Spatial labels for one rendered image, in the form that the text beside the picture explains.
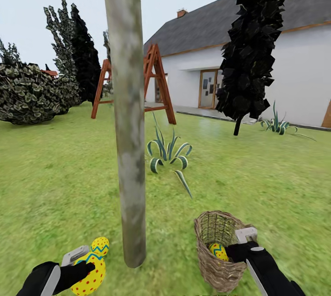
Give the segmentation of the easter egg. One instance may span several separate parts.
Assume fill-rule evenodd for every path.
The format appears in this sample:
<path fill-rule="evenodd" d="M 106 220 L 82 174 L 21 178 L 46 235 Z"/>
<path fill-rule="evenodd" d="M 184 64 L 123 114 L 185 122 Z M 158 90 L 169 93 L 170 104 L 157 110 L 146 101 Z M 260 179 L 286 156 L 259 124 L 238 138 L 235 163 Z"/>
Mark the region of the easter egg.
<path fill-rule="evenodd" d="M 225 246 L 222 245 L 221 243 L 215 243 L 215 242 L 210 243 L 209 250 L 219 259 L 227 262 L 229 261 L 225 251 Z"/>
<path fill-rule="evenodd" d="M 97 238 L 93 241 L 90 251 L 95 252 L 103 256 L 103 258 L 106 256 L 109 249 L 109 241 L 105 237 Z"/>
<path fill-rule="evenodd" d="M 89 272 L 87 277 L 70 287 L 77 296 L 87 296 L 93 293 L 101 285 L 106 273 L 105 260 L 100 254 L 90 251 L 85 256 L 78 258 L 74 262 L 74 265 L 82 261 L 86 261 L 86 264 L 93 263 L 96 269 Z"/>

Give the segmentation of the wicker basket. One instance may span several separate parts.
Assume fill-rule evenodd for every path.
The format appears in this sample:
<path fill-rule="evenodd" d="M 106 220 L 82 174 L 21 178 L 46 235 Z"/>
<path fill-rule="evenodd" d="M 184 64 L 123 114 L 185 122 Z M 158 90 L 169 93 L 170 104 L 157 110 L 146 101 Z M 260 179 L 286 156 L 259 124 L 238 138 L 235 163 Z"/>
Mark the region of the wicker basket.
<path fill-rule="evenodd" d="M 208 241 L 204 242 L 205 233 L 201 230 L 201 226 L 204 224 L 204 217 L 211 215 L 224 217 L 224 222 L 227 222 L 227 219 L 231 220 L 233 222 L 232 229 L 235 229 L 234 226 L 236 223 L 242 225 L 241 227 L 244 227 L 244 229 L 251 227 L 252 225 L 245 225 L 235 216 L 222 211 L 205 211 L 200 217 L 198 217 L 198 219 L 194 219 L 198 266 L 202 278 L 210 284 L 215 291 L 230 293 L 238 286 L 238 283 L 248 266 L 246 262 L 235 263 L 234 261 L 231 262 L 231 260 L 228 262 L 221 260 L 209 250 L 210 243 Z M 228 234 L 222 231 L 221 237 L 227 239 Z M 248 241 L 258 242 L 258 237 L 254 236 L 254 239 L 248 237 Z"/>

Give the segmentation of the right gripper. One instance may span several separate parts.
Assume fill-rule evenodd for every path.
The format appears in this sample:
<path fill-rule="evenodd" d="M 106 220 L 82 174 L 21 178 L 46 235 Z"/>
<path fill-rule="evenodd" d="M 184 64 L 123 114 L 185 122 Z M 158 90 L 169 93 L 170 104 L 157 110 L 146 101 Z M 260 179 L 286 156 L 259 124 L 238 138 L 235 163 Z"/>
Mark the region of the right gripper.
<path fill-rule="evenodd" d="M 257 242 L 255 241 L 248 241 L 247 243 L 244 244 L 228 244 L 225 246 L 225 251 L 228 256 L 228 259 L 231 259 L 235 263 L 237 262 L 245 262 L 243 258 L 243 251 L 246 247 L 250 246 L 256 246 Z"/>

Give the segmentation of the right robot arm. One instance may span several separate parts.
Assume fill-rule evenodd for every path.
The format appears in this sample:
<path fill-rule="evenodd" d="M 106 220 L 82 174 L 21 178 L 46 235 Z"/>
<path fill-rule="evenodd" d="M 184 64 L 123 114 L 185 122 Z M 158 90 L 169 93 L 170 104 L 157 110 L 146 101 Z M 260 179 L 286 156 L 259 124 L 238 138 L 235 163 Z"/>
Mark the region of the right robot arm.
<path fill-rule="evenodd" d="M 248 241 L 248 237 L 258 236 L 256 227 L 244 229 L 236 223 L 233 232 L 237 243 L 225 246 L 228 259 L 235 263 L 246 262 L 259 290 L 263 296 L 306 296 L 301 287 L 286 278 L 278 269 L 277 263 L 265 248 L 257 242 Z"/>

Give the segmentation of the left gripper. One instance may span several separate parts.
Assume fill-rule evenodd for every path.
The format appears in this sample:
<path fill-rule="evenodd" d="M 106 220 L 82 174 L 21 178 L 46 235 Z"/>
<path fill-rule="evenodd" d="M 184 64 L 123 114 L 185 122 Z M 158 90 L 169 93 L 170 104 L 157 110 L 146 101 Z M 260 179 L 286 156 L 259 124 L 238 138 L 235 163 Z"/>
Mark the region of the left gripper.
<path fill-rule="evenodd" d="M 86 261 L 82 261 L 76 265 L 73 266 L 63 266 L 63 268 L 67 268 L 68 270 L 68 277 L 67 281 L 63 285 L 63 287 L 56 291 L 53 292 L 52 296 L 55 296 L 59 294 L 60 292 L 72 287 L 75 283 L 81 281 L 85 277 L 87 277 L 88 273 L 91 272 L 92 270 L 96 269 L 95 265 L 93 263 L 88 263 L 86 264 Z"/>

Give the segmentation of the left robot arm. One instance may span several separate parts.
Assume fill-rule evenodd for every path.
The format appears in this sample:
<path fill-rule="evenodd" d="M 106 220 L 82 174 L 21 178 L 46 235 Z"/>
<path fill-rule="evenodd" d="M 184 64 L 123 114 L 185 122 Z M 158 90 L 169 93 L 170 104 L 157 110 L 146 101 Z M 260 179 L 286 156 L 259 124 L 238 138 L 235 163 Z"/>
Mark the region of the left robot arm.
<path fill-rule="evenodd" d="M 64 255 L 62 265 L 58 262 L 44 262 L 33 268 L 26 278 L 23 288 L 16 296 L 55 296 L 72 287 L 96 269 L 93 263 L 74 262 L 90 252 L 90 247 L 82 245 Z"/>

